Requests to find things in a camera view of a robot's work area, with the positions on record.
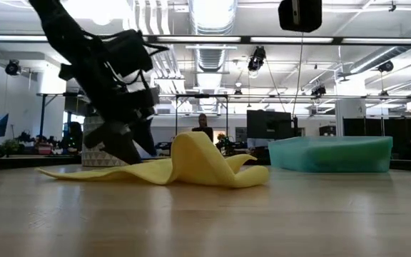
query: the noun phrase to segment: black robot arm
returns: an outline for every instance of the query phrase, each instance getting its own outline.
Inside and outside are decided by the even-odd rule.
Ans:
[[[96,36],[84,31],[59,0],[29,0],[50,43],[70,65],[61,65],[59,76],[75,78],[104,124],[85,136],[87,148],[104,144],[105,152],[133,164],[141,162],[133,140],[155,155],[151,116],[158,96],[142,76],[153,68],[151,55],[168,50],[143,41],[142,33],[122,31]],[[146,48],[156,51],[149,54]],[[145,90],[128,92],[125,76],[138,72]]]

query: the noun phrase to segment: ceiling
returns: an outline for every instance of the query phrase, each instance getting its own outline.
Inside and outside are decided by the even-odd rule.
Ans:
[[[6,0],[2,2],[0,3],[0,34],[43,33],[38,16],[24,5],[23,1]],[[277,13],[278,2],[239,0],[233,34],[239,36],[301,36],[300,33],[280,29]],[[389,12],[391,1],[386,0],[323,0],[323,25],[308,36],[407,36],[407,32],[411,30],[411,0],[395,0],[395,3],[397,4],[396,11]],[[185,11],[188,10],[188,2],[185,0],[169,1],[169,6],[171,33],[190,34],[189,13]],[[122,30],[121,20],[118,19],[106,26],[96,25],[90,19],[77,19],[77,22],[85,30],[94,34],[112,34]],[[181,73],[185,77],[185,87],[192,89],[196,86],[196,65],[193,61],[193,51],[186,49],[185,46],[175,45],[175,53]],[[236,50],[228,50],[224,68],[225,75],[221,81],[221,87],[225,89],[221,91],[231,94],[235,90],[235,83],[240,82],[244,94],[248,93],[248,87],[250,87],[250,94],[275,93],[274,86],[283,88],[285,94],[296,94],[298,86],[304,87],[309,81],[323,73],[324,69],[330,69],[331,66],[339,63],[354,63],[379,49],[374,46],[304,46],[301,58],[300,46],[265,46],[269,65],[265,64],[261,68],[256,79],[249,79],[245,67],[254,48],[255,46],[239,45]],[[1,62],[7,59],[6,53],[9,52],[45,54],[46,58],[39,62],[32,59],[26,62],[26,66],[33,66],[29,67],[33,69],[39,67],[41,69],[45,66],[46,60],[54,64],[63,61],[62,57],[48,44],[0,43]],[[386,74],[383,80],[378,79],[380,73],[376,71],[366,71],[362,75],[366,78],[366,89],[369,94],[378,94],[382,88],[382,81],[385,88],[411,80],[411,67],[403,69],[411,64],[411,51],[392,61],[395,69],[392,74]],[[297,72],[299,62],[302,63],[300,75]],[[405,89],[404,92],[399,94],[411,94],[411,88]]]

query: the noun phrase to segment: potted plant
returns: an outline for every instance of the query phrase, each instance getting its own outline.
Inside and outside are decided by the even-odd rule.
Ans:
[[[6,139],[2,143],[1,149],[9,157],[9,154],[14,154],[19,150],[19,142],[15,139]]]

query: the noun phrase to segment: teal plastic bin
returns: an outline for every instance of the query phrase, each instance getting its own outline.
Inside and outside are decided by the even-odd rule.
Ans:
[[[304,172],[388,172],[392,137],[315,136],[269,143],[276,168]]]

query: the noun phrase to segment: fluorescent light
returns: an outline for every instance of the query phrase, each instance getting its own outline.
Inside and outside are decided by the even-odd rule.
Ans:
[[[29,36],[29,35],[0,35],[0,42],[33,42],[33,43],[47,43],[46,36]]]
[[[342,40],[344,44],[411,44],[411,39],[366,39],[366,38],[346,38]]]
[[[185,49],[237,50],[237,46],[185,46]]]
[[[239,36],[159,36],[159,42],[164,41],[182,41],[182,42],[240,42]]]
[[[250,42],[253,43],[319,43],[329,44],[333,41],[333,38],[321,38],[321,37],[284,37],[284,36],[259,36],[251,37]]]

